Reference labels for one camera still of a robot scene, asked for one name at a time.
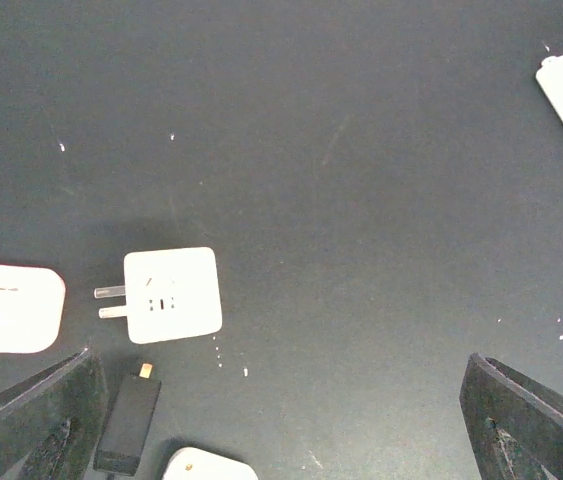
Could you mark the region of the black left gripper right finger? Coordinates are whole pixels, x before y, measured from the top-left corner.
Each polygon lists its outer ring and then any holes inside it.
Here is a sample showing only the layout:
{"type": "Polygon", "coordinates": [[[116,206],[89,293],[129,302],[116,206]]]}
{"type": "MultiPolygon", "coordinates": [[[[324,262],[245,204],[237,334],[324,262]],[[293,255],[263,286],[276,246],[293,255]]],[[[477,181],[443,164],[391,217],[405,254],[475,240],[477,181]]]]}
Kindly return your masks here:
{"type": "Polygon", "coordinates": [[[563,396],[472,354],[460,405],[483,479],[563,479],[563,396]]]}

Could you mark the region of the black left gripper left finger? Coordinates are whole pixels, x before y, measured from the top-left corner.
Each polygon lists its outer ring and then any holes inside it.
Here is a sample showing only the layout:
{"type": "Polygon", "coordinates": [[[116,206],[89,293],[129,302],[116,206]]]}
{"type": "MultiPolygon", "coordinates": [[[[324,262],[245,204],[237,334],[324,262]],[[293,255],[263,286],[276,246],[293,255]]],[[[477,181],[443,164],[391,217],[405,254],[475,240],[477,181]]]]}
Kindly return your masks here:
{"type": "Polygon", "coordinates": [[[84,350],[0,392],[0,478],[81,479],[108,408],[98,355],[84,350]]]}

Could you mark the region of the black power adapter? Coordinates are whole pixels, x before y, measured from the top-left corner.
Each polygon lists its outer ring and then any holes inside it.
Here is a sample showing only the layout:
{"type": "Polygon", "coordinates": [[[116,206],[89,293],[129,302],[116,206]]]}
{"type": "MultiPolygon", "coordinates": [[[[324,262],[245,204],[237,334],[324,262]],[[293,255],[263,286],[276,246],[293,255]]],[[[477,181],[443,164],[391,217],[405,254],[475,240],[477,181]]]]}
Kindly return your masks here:
{"type": "Polygon", "coordinates": [[[139,467],[162,385],[152,371],[152,364],[143,363],[138,374],[121,382],[93,462],[109,479],[132,477],[139,467]]]}

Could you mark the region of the pink plug adapter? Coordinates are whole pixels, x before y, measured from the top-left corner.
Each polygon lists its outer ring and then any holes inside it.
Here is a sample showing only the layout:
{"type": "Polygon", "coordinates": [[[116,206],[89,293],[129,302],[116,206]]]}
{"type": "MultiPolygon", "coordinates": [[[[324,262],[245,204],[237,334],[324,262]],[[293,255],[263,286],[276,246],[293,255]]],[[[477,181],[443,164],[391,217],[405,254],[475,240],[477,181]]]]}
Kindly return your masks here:
{"type": "Polygon", "coordinates": [[[32,354],[57,339],[66,296],[52,269],[0,265],[0,353],[32,354]]]}

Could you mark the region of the white plug adapter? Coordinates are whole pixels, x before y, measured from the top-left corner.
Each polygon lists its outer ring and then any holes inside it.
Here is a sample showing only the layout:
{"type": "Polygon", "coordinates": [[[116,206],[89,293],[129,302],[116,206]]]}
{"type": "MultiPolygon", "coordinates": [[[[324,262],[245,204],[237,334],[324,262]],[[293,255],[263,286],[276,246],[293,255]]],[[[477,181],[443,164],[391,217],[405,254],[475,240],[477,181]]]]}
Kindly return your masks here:
{"type": "Polygon", "coordinates": [[[163,480],[257,480],[246,463],[194,447],[177,450],[170,458],[163,480]]]}

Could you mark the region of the beige dragon cube socket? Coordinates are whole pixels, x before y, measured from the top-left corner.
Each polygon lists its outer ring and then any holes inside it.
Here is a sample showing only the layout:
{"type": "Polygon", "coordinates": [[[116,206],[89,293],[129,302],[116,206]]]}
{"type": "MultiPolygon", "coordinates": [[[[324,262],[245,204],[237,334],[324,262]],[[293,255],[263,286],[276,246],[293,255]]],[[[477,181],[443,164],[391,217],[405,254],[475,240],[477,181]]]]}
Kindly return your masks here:
{"type": "Polygon", "coordinates": [[[124,283],[99,287],[96,299],[123,297],[101,308],[101,319],[124,317],[139,345],[200,337],[222,328],[223,315],[214,251],[209,247],[131,252],[123,260],[124,283]]]}

